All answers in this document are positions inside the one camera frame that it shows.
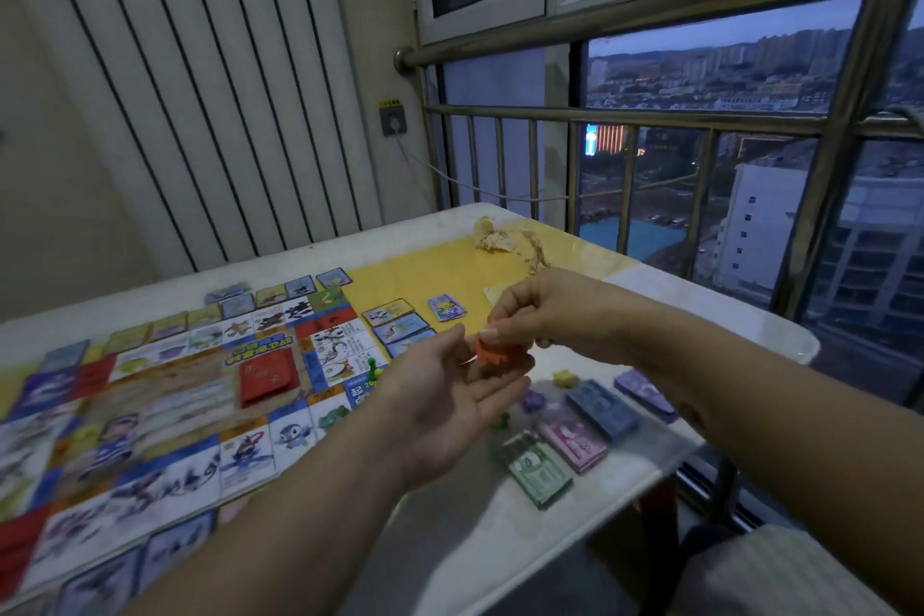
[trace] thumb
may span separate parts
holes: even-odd
[[[465,327],[456,324],[452,329],[441,331],[436,336],[430,337],[424,343],[430,350],[440,358],[447,358],[456,353],[459,343],[465,339]]]
[[[479,339],[487,344],[532,343],[536,339],[548,338],[543,326],[544,317],[539,310],[517,312],[513,317],[495,319],[478,332]]]

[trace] person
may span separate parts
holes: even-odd
[[[559,344],[638,368],[863,583],[899,612],[924,613],[917,414],[566,270],[513,285],[491,316],[483,342]],[[472,353],[461,326],[410,346],[358,410],[128,613],[334,612],[399,499],[448,472],[526,391],[530,357],[498,369],[469,362]]]

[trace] white table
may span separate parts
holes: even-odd
[[[195,307],[203,293],[232,282],[258,290],[307,272],[357,269],[452,241],[470,234],[482,215],[498,225],[520,219],[494,205],[465,205],[9,321],[0,325],[0,365],[27,363],[57,346],[101,339],[138,321]],[[643,264],[607,280],[687,309],[801,363],[818,352],[818,341],[800,326]],[[561,347],[532,353],[534,384],[552,397],[558,393],[548,381],[554,370],[567,368],[606,382],[623,370]],[[513,423],[519,421],[515,410]],[[539,512],[490,459],[483,439],[451,474],[402,501],[343,613],[479,613],[673,473],[702,443],[686,422],[666,426],[646,414],[638,433]],[[310,566],[306,571],[310,575]]]

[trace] floor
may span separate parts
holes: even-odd
[[[701,517],[680,502],[680,537]],[[486,616],[635,616],[639,604],[619,586],[606,567],[590,553],[584,541],[486,611]]]

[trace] board game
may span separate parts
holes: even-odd
[[[356,409],[386,345],[433,335],[322,275],[44,356],[0,423],[0,610],[115,613]]]

